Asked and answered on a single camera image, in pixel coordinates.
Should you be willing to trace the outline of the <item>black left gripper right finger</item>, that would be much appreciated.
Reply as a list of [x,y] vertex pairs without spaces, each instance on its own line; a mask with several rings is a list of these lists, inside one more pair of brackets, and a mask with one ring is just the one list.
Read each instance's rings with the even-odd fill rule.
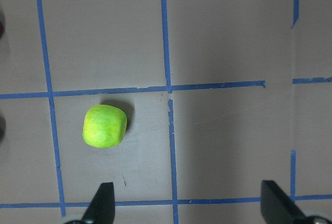
[[273,180],[260,186],[260,212],[268,224],[306,223],[306,215]]

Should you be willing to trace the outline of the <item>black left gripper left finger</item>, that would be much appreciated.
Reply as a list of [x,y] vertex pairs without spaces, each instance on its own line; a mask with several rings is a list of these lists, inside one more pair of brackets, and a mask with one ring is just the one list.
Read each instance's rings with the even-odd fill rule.
[[101,183],[90,205],[82,216],[82,223],[113,223],[115,195],[113,183]]

